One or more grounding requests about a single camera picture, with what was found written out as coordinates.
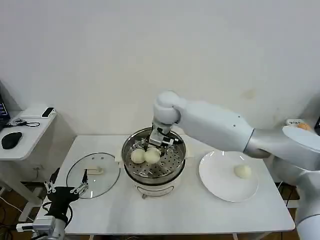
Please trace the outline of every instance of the white plate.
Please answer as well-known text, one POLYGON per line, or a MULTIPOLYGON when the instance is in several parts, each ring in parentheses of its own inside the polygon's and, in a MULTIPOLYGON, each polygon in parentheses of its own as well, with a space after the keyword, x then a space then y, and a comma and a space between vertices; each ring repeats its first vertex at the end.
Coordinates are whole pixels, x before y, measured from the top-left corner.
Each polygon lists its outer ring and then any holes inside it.
POLYGON ((205 187, 220 199, 229 202, 248 200, 258 190, 259 181, 255 170, 248 179, 236 176, 234 168, 237 165, 250 163, 244 154, 235 151, 219 151, 205 155, 199 165, 200 178, 205 187))

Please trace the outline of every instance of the floor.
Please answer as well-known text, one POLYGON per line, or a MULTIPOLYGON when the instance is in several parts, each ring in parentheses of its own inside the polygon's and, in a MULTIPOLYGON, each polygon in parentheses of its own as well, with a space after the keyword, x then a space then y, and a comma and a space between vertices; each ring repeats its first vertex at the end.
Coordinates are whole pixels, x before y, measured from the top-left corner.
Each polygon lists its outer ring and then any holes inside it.
MULTIPOLYGON (((289 185, 282 185, 279 191, 284 200, 287 200, 290 196, 291 200, 299 199, 299 196, 295 189, 289 185)), ((6 191, 1 196, 7 202, 23 209, 27 201, 14 191, 6 191)), ((40 195, 42 199, 45 197, 45 191, 40 195)), ((30 214, 30 218, 34 219, 38 213, 38 208, 35 208, 30 214)), ((289 209, 291 216, 295 217, 295 208, 289 209)), ((15 225, 19 223, 20 212, 15 208, 7 205, 2 199, 0 199, 0 240, 30 240, 30 232, 17 232, 15 225)), ((70 240, 88 240, 89 236, 74 236, 70 240)), ((244 234, 238 234, 239 240, 246 240, 247 236, 244 234)), ((150 236, 96 236, 94 240, 233 240, 231 234, 222 235, 150 235, 150 236)), ((274 232, 263 238, 263 240, 299 240, 297 231, 290 232, 274 232)))

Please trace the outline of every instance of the white wall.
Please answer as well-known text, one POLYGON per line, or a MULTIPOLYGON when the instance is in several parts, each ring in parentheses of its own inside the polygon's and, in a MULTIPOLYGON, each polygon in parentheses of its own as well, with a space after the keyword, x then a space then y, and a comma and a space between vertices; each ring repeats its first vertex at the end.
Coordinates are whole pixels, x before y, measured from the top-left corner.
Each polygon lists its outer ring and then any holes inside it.
POLYGON ((0 79, 76 134, 149 126, 165 89, 271 128, 320 91, 320 2, 0 0, 0 79))

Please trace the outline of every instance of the metal steamer tray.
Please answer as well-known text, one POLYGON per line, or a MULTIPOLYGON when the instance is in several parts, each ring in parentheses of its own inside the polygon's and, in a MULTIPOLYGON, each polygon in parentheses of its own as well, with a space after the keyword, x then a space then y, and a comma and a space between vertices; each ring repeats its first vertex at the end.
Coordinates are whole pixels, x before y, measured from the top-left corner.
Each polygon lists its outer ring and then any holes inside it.
POLYGON ((124 168, 127 174, 136 182, 148 185, 159 186, 174 180, 185 167, 186 145, 182 138, 171 131, 168 136, 179 140, 179 143, 161 147, 164 155, 156 164, 143 162, 136 164, 131 160, 131 153, 135 149, 144 149, 148 135, 152 128, 144 128, 135 132, 124 143, 121 156, 124 161, 124 168))

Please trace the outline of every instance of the dough ball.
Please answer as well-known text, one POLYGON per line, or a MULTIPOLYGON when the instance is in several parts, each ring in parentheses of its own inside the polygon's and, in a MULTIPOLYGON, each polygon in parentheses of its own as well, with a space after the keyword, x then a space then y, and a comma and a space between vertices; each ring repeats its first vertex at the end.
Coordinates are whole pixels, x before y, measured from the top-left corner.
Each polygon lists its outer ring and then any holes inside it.
POLYGON ((156 153, 161 155, 161 151, 156 147, 149 147, 146 151, 155 151, 156 153))
POLYGON ((131 153, 131 160, 135 164, 142 164, 145 161, 145 151, 143 149, 136 149, 131 153))
POLYGON ((160 153, 156 150, 148 150, 144 153, 144 160, 148 164, 156 164, 160 160, 160 153))
POLYGON ((239 178, 248 179, 251 177, 251 168, 248 165, 242 164, 234 167, 234 173, 239 178))

